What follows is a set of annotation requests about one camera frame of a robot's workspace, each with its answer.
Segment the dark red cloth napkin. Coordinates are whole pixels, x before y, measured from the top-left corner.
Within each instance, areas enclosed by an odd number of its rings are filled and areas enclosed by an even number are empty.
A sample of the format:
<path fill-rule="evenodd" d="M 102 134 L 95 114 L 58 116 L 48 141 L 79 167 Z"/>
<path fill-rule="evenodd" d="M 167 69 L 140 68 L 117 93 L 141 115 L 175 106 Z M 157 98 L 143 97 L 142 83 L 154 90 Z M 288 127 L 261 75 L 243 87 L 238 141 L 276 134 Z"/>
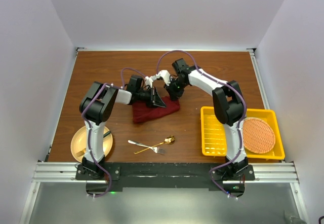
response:
<path fill-rule="evenodd" d="M 172 101 L 169 96 L 162 98 L 166 107 L 147 107 L 145 102 L 137 101 L 132 105 L 133 123 L 145 123 L 159 119 L 180 110 L 179 100 Z"/>

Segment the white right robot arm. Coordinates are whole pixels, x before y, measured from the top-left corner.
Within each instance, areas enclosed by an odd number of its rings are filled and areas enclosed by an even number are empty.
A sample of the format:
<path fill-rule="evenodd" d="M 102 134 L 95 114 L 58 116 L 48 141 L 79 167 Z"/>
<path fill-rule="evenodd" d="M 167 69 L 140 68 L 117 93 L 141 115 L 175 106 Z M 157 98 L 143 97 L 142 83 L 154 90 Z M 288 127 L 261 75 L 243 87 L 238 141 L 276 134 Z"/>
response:
<path fill-rule="evenodd" d="M 196 86 L 212 96 L 214 114 L 223 124 L 227 145 L 226 163 L 220 166 L 220 169 L 228 178 L 238 179 L 248 167 L 242 135 L 247 105 L 238 82 L 220 80 L 197 65 L 189 66 L 182 58 L 173 62 L 172 67 L 177 77 L 171 79 L 170 84 L 166 86 L 172 99 L 180 98 L 188 85 Z"/>

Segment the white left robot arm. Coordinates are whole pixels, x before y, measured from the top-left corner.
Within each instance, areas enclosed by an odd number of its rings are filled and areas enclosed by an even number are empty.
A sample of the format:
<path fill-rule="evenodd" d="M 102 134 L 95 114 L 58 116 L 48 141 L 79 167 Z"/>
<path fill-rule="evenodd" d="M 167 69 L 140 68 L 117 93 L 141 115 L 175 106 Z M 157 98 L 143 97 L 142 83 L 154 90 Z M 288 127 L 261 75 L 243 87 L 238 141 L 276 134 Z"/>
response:
<path fill-rule="evenodd" d="M 80 170 L 82 174 L 88 174 L 92 179 L 101 179 L 107 173 L 104 167 L 104 127 L 115 103 L 131 105 L 141 101 L 149 108 L 167 107 L 157 89 L 151 84 L 143 83 L 144 78 L 137 75 L 132 75 L 124 88 L 93 82 L 79 105 L 87 131 L 86 152 Z"/>

